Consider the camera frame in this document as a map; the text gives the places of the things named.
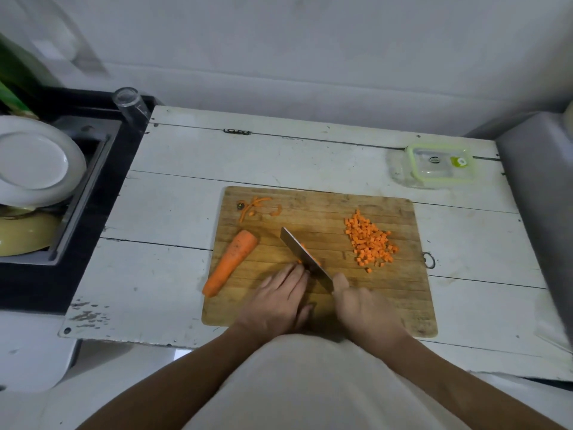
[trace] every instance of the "forearm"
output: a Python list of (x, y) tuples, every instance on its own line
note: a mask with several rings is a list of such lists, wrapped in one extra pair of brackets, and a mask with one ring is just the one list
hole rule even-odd
[(393, 371), (477, 429), (562, 429), (550, 419), (504, 392), (456, 367), (412, 337), (390, 351), (371, 353)]
[(229, 328), (118, 395), (78, 430), (181, 430), (259, 346), (248, 333)]

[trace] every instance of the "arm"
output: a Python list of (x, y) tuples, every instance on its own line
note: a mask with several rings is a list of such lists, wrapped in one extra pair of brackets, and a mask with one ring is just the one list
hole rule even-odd
[(334, 277), (336, 313), (352, 341), (410, 380), (474, 430), (562, 429), (530, 407), (429, 350), (381, 294)]
[(312, 307), (298, 306), (307, 281), (294, 264), (267, 278), (220, 337), (119, 394), (78, 430), (181, 430), (251, 354), (306, 322)]

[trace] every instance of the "knife blade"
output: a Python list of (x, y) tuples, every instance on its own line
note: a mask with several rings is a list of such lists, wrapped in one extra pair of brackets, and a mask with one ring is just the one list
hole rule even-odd
[(318, 279), (326, 291), (329, 293), (334, 292), (334, 285), (332, 284), (332, 279), (328, 273), (319, 266), (318, 262), (315, 261), (311, 254), (306, 251), (303, 245), (301, 245), (294, 235), (285, 227), (281, 228), (281, 239), (290, 251), (303, 263), (304, 267)]

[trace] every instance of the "clear glass cup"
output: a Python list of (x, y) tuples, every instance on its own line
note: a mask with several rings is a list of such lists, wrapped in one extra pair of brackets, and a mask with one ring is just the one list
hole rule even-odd
[(144, 132), (151, 117), (143, 98), (132, 87), (122, 87), (113, 93), (112, 100), (119, 111), (125, 116), (127, 123), (139, 132)]

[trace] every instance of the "person's left arm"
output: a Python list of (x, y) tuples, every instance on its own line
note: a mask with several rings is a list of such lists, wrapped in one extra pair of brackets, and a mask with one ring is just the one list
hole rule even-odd
[(312, 307), (299, 305), (308, 275), (292, 264), (267, 278), (221, 336), (133, 385), (78, 430), (181, 430), (251, 354), (306, 322)]

